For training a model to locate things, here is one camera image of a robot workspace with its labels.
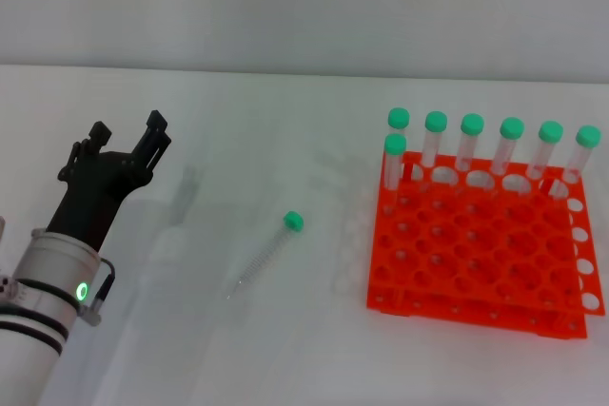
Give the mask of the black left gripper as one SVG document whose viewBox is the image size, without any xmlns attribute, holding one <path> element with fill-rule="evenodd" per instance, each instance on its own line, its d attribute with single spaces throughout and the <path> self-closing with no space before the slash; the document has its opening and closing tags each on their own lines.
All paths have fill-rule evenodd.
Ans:
<svg viewBox="0 0 609 406">
<path fill-rule="evenodd" d="M 58 180 L 68 189 L 47 230 L 72 237 L 99 250 L 123 200 L 150 183 L 153 169 L 171 143 L 167 120 L 158 110 L 147 118 L 147 129 L 131 153 L 100 153 L 111 136 L 101 121 L 88 137 L 72 145 Z"/>
</svg>

